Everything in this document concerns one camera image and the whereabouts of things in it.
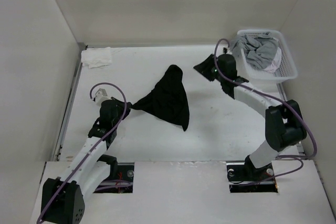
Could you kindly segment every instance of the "gray cloth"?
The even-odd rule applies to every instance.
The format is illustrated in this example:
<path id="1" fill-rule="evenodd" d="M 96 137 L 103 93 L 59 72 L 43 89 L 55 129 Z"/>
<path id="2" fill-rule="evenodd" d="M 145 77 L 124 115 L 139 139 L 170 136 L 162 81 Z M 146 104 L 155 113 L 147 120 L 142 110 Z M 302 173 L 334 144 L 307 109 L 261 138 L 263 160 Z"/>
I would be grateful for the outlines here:
<path id="1" fill-rule="evenodd" d="M 231 51 L 234 56 L 240 55 L 243 48 L 246 61 L 255 69 L 264 70 L 271 65 L 277 53 L 279 43 L 271 33 L 260 34 L 256 38 L 247 35 L 238 36 L 231 41 Z"/>

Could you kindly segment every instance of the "laundry basket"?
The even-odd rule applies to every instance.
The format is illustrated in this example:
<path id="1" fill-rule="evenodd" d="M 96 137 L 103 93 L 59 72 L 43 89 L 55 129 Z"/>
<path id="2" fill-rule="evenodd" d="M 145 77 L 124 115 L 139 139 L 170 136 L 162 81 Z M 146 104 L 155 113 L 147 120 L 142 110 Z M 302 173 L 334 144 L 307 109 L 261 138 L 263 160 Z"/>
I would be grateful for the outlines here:
<path id="1" fill-rule="evenodd" d="M 298 72 L 292 59 L 292 55 L 281 32 L 276 30 L 248 29 L 240 30 L 237 35 L 248 35 L 255 38 L 259 34 L 263 34 L 266 32 L 271 32 L 272 36 L 279 40 L 279 47 L 282 51 L 281 64 L 275 73 L 268 73 L 263 70 L 254 69 L 249 63 L 247 63 L 243 49 L 239 51 L 240 54 L 238 55 L 238 58 L 236 60 L 242 61 L 244 63 L 249 80 L 255 84 L 277 84 L 289 79 L 295 79 L 298 76 Z"/>

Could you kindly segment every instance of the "rectangular opening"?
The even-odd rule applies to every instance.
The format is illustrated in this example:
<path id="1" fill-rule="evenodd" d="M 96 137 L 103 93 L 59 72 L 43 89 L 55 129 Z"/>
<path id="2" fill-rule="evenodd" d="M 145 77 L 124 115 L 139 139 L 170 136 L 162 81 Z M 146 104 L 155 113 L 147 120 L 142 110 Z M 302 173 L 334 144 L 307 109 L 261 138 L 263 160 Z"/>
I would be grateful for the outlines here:
<path id="1" fill-rule="evenodd" d="M 95 194 L 131 194 L 133 193 L 133 178 L 134 178 L 134 163 L 118 164 L 117 171 L 113 175 L 106 178 L 95 191 Z M 115 182 L 115 180 L 124 180 L 125 182 L 132 183 L 127 186 L 124 182 Z"/>
<path id="2" fill-rule="evenodd" d="M 273 167 L 270 164 L 264 170 L 253 174 L 253 176 L 248 176 L 244 173 L 244 163 L 236 162 L 236 163 L 227 163 L 226 164 L 227 172 L 228 172 L 228 180 L 229 180 L 229 190 L 231 193 L 277 193 L 278 187 L 275 178 L 257 183 L 255 185 L 248 185 L 251 183 L 255 183 L 261 181 L 263 179 L 269 178 L 270 174 L 266 171 L 273 171 Z"/>

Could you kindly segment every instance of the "white cloth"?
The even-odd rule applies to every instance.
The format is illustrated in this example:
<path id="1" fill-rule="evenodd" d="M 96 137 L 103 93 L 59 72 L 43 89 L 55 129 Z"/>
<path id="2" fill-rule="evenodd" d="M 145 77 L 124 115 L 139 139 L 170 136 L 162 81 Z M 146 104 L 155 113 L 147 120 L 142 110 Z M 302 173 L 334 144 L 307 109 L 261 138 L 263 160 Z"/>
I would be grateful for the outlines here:
<path id="1" fill-rule="evenodd" d="M 112 64 L 112 49 L 106 48 L 88 48 L 82 51 L 81 61 L 88 68 L 99 68 Z"/>
<path id="2" fill-rule="evenodd" d="M 277 69 L 280 67 L 281 58 L 282 58 L 282 51 L 281 51 L 281 48 L 278 47 L 277 53 L 275 54 L 271 65 L 266 67 L 264 71 L 269 72 L 269 73 L 275 73 L 275 71 L 277 71 Z"/>

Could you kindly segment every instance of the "white wall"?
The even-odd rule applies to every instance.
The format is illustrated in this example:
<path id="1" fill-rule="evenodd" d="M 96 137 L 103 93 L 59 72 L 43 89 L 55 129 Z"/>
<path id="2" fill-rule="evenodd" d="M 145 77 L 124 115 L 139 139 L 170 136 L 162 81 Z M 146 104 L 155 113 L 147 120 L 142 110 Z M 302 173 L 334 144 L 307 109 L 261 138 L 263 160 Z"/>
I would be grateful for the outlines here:
<path id="1" fill-rule="evenodd" d="M 28 223 L 78 57 L 55 0 L 0 0 L 0 223 Z"/>
<path id="2" fill-rule="evenodd" d="M 298 0 L 281 29 L 299 77 L 285 83 L 318 142 L 316 161 L 336 210 L 336 0 Z M 305 150 L 311 153 L 309 139 Z"/>
<path id="3" fill-rule="evenodd" d="M 280 29 L 296 0 L 57 0 L 87 44 L 213 43 L 241 28 Z"/>

